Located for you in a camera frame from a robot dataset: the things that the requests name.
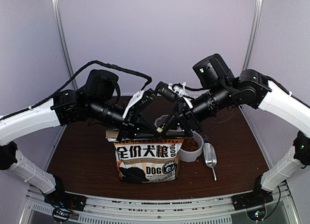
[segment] brown kibble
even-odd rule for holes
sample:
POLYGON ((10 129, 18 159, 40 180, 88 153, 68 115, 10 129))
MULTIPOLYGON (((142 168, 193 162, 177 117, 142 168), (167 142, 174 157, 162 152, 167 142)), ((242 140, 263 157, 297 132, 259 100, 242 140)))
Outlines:
POLYGON ((184 139, 181 149, 185 151, 196 151, 198 150, 198 143, 194 139, 184 139))

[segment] robotic arm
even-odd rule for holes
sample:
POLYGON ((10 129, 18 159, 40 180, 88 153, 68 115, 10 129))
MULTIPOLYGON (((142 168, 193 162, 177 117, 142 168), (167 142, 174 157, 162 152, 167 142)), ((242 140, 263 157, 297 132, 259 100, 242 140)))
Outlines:
MULTIPOLYGON (((78 73, 93 63, 143 75, 99 61, 86 64, 78 73)), ((23 156, 13 142, 16 138, 48 127, 86 121, 88 118, 119 129, 119 141, 125 138, 192 137, 192 130, 202 131, 200 123, 206 118, 215 116, 228 106, 245 104, 273 113, 300 130, 288 153, 272 169, 257 178, 253 192, 233 197, 235 209, 270 201, 271 192, 282 181, 302 166, 310 165, 309 106, 277 81, 255 70, 248 69, 239 77, 234 77, 219 54, 201 60, 193 69, 201 81, 202 89, 208 90, 196 100, 187 95, 186 89, 190 88, 185 83, 173 85, 160 82, 155 90, 144 91, 144 86, 124 108, 116 105, 118 99, 110 103, 114 91, 118 98, 120 96, 118 76, 105 70, 92 70, 86 84, 77 91, 60 91, 63 86, 40 105, 0 118, 0 170, 12 171, 25 182, 38 187, 46 200, 56 207, 68 209, 73 206, 76 210, 83 210, 85 197, 66 193, 59 177, 44 172, 23 156), (179 101, 160 127, 155 127, 141 115, 141 111, 152 103, 157 94, 169 101, 179 101), (183 131, 171 133, 170 130, 175 127, 183 131)), ((142 77, 151 82, 147 75, 142 77)))

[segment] silver scoop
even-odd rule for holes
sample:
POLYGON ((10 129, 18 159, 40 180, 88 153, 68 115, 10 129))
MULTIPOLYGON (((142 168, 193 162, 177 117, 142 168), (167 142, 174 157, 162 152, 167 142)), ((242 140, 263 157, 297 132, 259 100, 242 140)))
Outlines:
POLYGON ((208 167, 212 168, 213 175, 214 175, 214 181, 216 181, 217 176, 215 174, 214 167, 217 165, 217 155, 215 154, 215 150, 210 143, 204 143, 202 146, 202 149, 203 149, 205 164, 208 167))

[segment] black circular logo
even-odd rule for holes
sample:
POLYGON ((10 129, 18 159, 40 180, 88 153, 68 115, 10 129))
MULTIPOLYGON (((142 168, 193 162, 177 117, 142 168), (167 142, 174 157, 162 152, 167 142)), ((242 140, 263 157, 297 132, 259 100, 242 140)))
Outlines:
POLYGON ((164 174, 172 172, 176 168, 177 164, 174 161, 166 162, 162 168, 164 174))

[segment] brown table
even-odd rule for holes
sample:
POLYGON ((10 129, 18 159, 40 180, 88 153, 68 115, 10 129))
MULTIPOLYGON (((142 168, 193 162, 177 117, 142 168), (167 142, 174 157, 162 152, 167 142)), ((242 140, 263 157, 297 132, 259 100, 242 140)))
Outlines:
MULTIPOLYGON (((171 111, 173 104, 158 97, 144 113, 149 120, 171 111)), ((217 153, 213 180, 212 169, 203 164, 203 156, 196 162, 180 163, 179 179, 153 184, 129 184, 119 181, 115 147, 105 139, 106 128, 87 127, 86 122, 69 125, 57 146, 48 172, 63 179, 67 191, 124 199, 182 199, 233 194, 252 190, 256 177, 268 167, 259 146, 242 113, 237 108, 226 109, 216 118, 202 123, 210 143, 217 153)))

